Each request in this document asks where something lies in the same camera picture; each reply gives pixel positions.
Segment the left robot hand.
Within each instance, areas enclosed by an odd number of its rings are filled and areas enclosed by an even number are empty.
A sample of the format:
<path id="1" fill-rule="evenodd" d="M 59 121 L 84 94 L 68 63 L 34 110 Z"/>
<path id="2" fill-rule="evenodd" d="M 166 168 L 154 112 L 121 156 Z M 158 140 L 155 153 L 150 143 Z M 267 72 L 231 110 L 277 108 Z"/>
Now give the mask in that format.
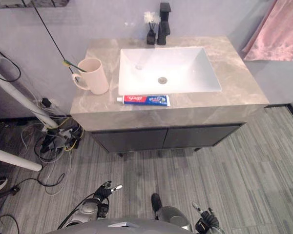
<path id="1" fill-rule="evenodd" d="M 123 185 L 119 184 L 113 188 L 111 188 L 111 180 L 106 181 L 103 183 L 94 193 L 94 198 L 98 201 L 102 202 L 103 200 L 107 199 L 113 192 L 120 190 Z"/>

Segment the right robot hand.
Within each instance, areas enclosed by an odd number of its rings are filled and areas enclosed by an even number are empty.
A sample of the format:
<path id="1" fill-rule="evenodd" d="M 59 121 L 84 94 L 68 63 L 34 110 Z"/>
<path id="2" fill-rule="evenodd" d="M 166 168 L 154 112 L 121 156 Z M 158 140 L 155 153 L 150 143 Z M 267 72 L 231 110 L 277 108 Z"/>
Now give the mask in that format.
<path id="1" fill-rule="evenodd" d="M 195 229 L 199 234 L 222 234 L 218 218 L 211 208 L 203 211 L 196 202 L 192 202 L 192 206 L 201 216 L 195 224 Z"/>

